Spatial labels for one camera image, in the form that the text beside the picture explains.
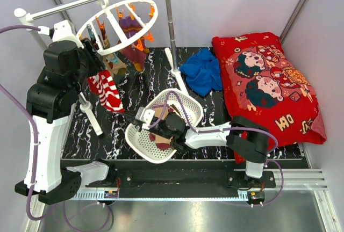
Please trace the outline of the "maroon beige sock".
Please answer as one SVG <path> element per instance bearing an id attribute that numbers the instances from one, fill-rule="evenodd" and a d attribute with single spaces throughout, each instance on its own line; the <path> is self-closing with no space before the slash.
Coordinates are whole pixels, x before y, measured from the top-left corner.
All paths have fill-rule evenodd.
<path id="1" fill-rule="evenodd" d="M 168 115 L 168 113 L 170 113 L 170 112 L 175 112 L 175 113 L 177 113 L 178 116 L 180 116 L 180 112 L 176 108 L 175 105 L 168 105 L 164 112 L 163 112 L 163 107 L 156 107 L 156 108 L 154 108 L 154 111 L 155 111 L 154 116 L 156 118 L 159 118 L 160 115 L 163 114 L 162 120 L 164 120 L 166 118 L 166 116 Z M 167 150 L 170 148 L 171 139 L 166 139 L 166 138 L 159 136 L 159 135 L 156 135 L 154 133 L 149 134 L 149 139 L 151 142 L 154 142 L 155 145 L 160 150 Z"/>

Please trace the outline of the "red white santa sock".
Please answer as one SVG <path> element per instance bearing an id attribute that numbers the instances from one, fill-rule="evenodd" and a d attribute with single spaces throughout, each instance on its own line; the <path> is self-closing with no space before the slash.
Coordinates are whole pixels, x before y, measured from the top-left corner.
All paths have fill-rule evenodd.
<path id="1" fill-rule="evenodd" d="M 100 104 L 109 112 L 124 113 L 116 84 L 108 70 L 98 72 L 95 76 L 87 78 L 90 90 L 97 95 Z"/>

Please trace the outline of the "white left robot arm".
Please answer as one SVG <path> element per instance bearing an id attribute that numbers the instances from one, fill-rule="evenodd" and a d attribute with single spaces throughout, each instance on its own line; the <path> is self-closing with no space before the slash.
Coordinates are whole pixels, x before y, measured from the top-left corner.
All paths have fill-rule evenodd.
<path id="1" fill-rule="evenodd" d="M 76 103 L 90 107 L 82 97 L 87 79 L 105 69 L 101 56 L 88 38 L 81 44 L 64 40 L 52 42 L 43 52 L 45 66 L 27 92 L 26 110 L 30 120 L 30 160 L 24 180 L 15 192 L 47 205 L 74 197 L 80 187 L 99 182 L 112 186 L 116 174 L 111 165 L 96 160 L 80 166 L 61 166 Z"/>

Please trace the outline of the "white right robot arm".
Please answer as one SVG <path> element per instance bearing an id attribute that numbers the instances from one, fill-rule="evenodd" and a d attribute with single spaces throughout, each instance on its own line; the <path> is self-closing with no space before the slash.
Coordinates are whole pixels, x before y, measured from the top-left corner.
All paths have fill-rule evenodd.
<path id="1" fill-rule="evenodd" d="M 202 147 L 228 147 L 246 161 L 244 181 L 256 187 L 263 181 L 272 135 L 258 124 L 236 116 L 232 121 L 213 127 L 192 127 L 188 119 L 171 112 L 163 119 L 152 117 L 127 131 L 127 142 L 145 160 L 161 164 L 177 152 Z"/>

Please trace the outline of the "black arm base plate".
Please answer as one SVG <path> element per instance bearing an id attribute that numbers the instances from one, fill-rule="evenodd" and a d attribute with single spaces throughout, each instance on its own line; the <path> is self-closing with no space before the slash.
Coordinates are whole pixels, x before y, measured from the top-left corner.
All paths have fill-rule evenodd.
<path id="1" fill-rule="evenodd" d="M 275 189 L 271 171 L 258 181 L 246 181 L 245 165 L 233 160 L 171 160 L 153 164 L 143 160 L 118 160 L 110 177 L 120 198 L 191 199 L 236 198 L 238 189 Z"/>

